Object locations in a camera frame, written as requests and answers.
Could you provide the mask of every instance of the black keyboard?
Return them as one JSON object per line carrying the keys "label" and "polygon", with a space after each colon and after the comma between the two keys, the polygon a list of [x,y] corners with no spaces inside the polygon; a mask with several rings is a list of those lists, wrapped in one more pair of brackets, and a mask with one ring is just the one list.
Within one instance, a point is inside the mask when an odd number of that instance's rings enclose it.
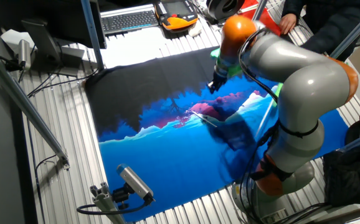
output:
{"label": "black keyboard", "polygon": [[158,25],[155,12],[152,10],[104,17],[102,18],[102,22],[105,35]]}

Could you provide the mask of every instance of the person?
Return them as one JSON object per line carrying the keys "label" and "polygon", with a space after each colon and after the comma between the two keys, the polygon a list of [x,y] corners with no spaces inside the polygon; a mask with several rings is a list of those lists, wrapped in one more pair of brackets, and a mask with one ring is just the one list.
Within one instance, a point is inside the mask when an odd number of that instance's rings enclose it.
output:
{"label": "person", "polygon": [[[314,33],[301,47],[319,54],[333,50],[360,23],[360,0],[285,0],[282,19],[279,27],[282,34],[288,34],[298,24],[303,6],[306,15],[303,17]],[[338,57],[345,61],[356,46],[355,40]]]}

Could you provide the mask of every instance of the person's hand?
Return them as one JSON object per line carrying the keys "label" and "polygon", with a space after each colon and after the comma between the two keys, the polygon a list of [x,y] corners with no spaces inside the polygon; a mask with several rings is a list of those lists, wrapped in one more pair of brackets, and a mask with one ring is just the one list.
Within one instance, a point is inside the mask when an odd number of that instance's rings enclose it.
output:
{"label": "person's hand", "polygon": [[296,26],[296,15],[289,13],[280,22],[281,34],[288,34]]}

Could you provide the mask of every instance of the table surface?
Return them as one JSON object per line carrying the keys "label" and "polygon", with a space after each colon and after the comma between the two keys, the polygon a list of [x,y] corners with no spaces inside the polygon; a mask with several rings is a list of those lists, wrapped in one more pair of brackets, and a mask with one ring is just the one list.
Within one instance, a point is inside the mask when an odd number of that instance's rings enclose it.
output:
{"label": "table surface", "polygon": [[[269,0],[268,3],[273,4],[274,0]],[[283,2],[276,7],[272,6],[269,13],[278,23]],[[107,38],[108,48],[102,50],[105,66],[140,63],[151,58],[219,46],[220,29],[210,26],[202,18],[199,22],[203,30],[197,37],[173,34],[170,39],[166,39],[157,27],[110,36]],[[298,45],[311,36],[310,31],[305,29],[307,25],[303,21],[301,25],[296,26],[290,33],[292,41]],[[87,62],[96,61],[93,50],[78,44],[72,44],[69,47],[86,50],[83,57],[86,63],[83,64],[83,69],[79,71],[78,76],[84,77],[91,73]],[[29,93],[46,78],[49,79],[47,84],[74,79],[56,75],[49,78],[48,74],[26,74],[21,86],[26,93]],[[46,223],[110,223],[105,216],[87,216],[76,212],[77,207],[92,203],[89,187],[100,186],[101,182],[107,181],[92,113],[82,82],[70,82],[47,88],[32,97],[31,101],[64,147],[70,161],[69,170],[56,166],[56,158],[40,166],[37,176],[40,182],[41,201],[37,196],[36,175],[31,174],[39,223],[43,223],[42,209]],[[350,126],[359,119],[360,100],[355,96],[349,103],[338,108],[338,111],[345,123]],[[25,130],[28,130],[25,116],[24,126]],[[53,156],[54,152],[33,125],[29,126],[29,130],[29,132],[26,131],[27,150],[29,164],[33,167],[46,157]],[[315,168],[315,178],[304,189],[286,196],[291,204],[291,207],[287,208],[289,214],[324,201],[323,161],[316,159],[311,163]],[[243,223],[242,217],[245,215],[235,206],[231,190],[231,186],[224,187],[212,194],[137,223]],[[351,205],[345,209],[354,208],[356,206]]]}

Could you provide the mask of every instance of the red object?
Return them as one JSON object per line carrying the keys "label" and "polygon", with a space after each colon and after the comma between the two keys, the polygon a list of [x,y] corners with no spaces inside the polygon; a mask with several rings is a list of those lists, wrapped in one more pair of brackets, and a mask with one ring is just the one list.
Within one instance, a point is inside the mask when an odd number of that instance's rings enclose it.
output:
{"label": "red object", "polygon": [[[245,9],[246,7],[253,6],[258,4],[256,0],[245,0],[244,5],[242,5],[242,9]],[[256,9],[252,9],[250,11],[241,13],[241,16],[248,17],[249,19],[253,18],[253,15],[255,14]],[[265,8],[263,10],[262,16],[260,16],[260,22],[265,24],[267,28],[269,28],[271,31],[273,31],[276,35],[281,34],[281,30],[279,26],[274,22],[274,20],[270,17],[267,9]]]}

